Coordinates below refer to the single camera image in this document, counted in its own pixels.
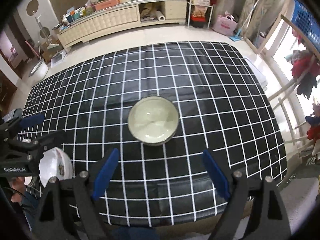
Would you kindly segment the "person's left hand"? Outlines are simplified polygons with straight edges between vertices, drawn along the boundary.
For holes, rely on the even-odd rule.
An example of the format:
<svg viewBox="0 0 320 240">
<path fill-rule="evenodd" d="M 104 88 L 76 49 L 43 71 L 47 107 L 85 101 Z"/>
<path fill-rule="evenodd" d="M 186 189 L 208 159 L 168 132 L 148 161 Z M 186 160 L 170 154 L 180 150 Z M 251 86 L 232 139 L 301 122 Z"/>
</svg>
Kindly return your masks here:
<svg viewBox="0 0 320 240">
<path fill-rule="evenodd" d="M 11 197 L 13 203 L 21 203 L 25 198 L 25 178 L 24 177 L 15 177 L 12 178 L 10 186 L 14 189 L 14 193 Z"/>
</svg>

